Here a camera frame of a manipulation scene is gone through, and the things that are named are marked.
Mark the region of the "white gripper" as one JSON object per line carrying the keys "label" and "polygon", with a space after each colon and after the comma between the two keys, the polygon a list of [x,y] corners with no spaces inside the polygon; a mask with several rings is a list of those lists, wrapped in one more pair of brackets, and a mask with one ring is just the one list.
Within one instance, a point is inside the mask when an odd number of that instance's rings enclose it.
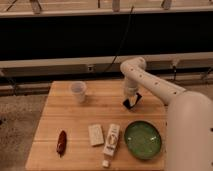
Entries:
{"label": "white gripper", "polygon": [[135,96],[138,92],[138,83],[128,77],[124,78],[124,95],[129,98],[130,107],[136,104],[137,97]]}

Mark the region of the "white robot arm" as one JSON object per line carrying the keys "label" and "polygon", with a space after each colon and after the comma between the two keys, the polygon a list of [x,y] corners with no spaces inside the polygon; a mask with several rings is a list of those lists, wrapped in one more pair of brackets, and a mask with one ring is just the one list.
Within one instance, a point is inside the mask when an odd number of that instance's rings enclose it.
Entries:
{"label": "white robot arm", "polygon": [[126,60],[124,94],[134,96],[141,84],[167,108],[165,171],[213,171],[213,101],[148,73],[143,57]]}

